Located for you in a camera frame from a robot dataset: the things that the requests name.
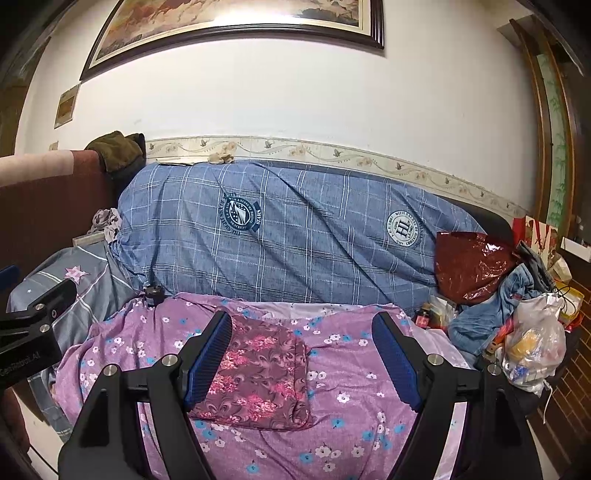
blue plaid bedsheet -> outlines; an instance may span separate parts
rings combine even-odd
[[[132,286],[249,301],[394,303],[436,289],[438,231],[483,231],[461,208],[398,181],[238,160],[152,164],[119,200],[111,252]]]

metal screw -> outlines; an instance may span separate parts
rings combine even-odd
[[[103,369],[103,373],[107,376],[107,377],[111,377],[113,375],[115,375],[117,373],[117,365],[107,365],[106,367],[104,367]]]
[[[169,354],[169,355],[164,355],[164,357],[162,358],[162,364],[165,367],[171,367],[173,366],[176,362],[178,361],[178,357],[176,355],[173,354]]]
[[[498,365],[493,365],[490,364],[488,367],[486,367],[486,369],[488,370],[488,372],[491,375],[500,375],[502,373],[503,370],[501,370],[501,367],[499,367]]]
[[[427,362],[434,366],[441,365],[443,363],[443,357],[436,353],[432,353],[427,357]]]

circular logo emblem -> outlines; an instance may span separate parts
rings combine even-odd
[[[252,230],[256,232],[261,225],[261,208],[258,202],[249,201],[235,195],[227,195],[220,205],[222,222],[237,232]]]
[[[404,210],[390,215],[386,227],[392,240],[402,247],[411,247],[418,239],[418,222]]]

small framed picture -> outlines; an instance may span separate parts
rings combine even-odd
[[[61,127],[63,124],[66,124],[72,120],[74,115],[74,106],[76,104],[76,97],[78,97],[79,89],[80,83],[68,90],[66,93],[61,94],[60,103],[57,106],[56,124],[53,126],[53,128]]]

purple floral bedsheet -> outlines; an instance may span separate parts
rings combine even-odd
[[[218,480],[382,480],[388,476],[415,413],[398,398],[373,344],[371,321],[377,311],[388,312],[427,353],[439,353],[453,365],[467,367],[443,333],[414,326],[391,304],[255,304],[181,293],[155,309],[141,299],[130,301],[108,321],[93,324],[87,341],[66,352],[57,373],[56,400],[68,419],[76,421],[104,365],[117,363],[124,370],[152,365],[165,353],[180,350],[187,338],[200,335],[219,307],[232,316],[283,325],[306,344],[306,394],[314,422],[310,428],[284,432],[194,420],[197,439]],[[140,404],[138,410],[152,472],[167,478],[150,407]],[[450,477],[465,413],[465,404],[456,404],[437,479]]]

